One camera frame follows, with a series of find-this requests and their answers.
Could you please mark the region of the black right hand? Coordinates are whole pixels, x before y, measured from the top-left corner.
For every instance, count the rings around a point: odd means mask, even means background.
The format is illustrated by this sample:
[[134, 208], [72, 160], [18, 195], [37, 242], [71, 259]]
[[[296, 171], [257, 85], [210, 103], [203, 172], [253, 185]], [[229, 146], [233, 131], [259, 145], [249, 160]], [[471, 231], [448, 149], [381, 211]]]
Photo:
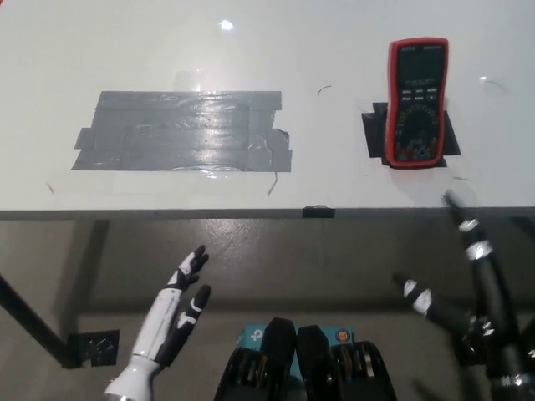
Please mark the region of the black right hand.
[[480, 221], [465, 211], [452, 192], [447, 191], [443, 201], [470, 264], [473, 311], [463, 311], [405, 274], [394, 273], [394, 283], [416, 313], [452, 336], [461, 365], [485, 366], [489, 379], [503, 387], [533, 383], [534, 361], [522, 339], [493, 245]]

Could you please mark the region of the white and black left hand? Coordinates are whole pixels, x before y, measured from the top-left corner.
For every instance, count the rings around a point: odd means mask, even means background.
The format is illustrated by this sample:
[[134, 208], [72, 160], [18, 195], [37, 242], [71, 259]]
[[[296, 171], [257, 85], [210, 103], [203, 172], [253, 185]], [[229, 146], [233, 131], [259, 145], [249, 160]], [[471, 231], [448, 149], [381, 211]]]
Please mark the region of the white and black left hand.
[[134, 356], [146, 358], [160, 368], [172, 365], [210, 298], [211, 287], [203, 285], [186, 308], [180, 309], [182, 295], [198, 281], [198, 273], [208, 259], [206, 247], [199, 246], [174, 270], [141, 326], [132, 350]]

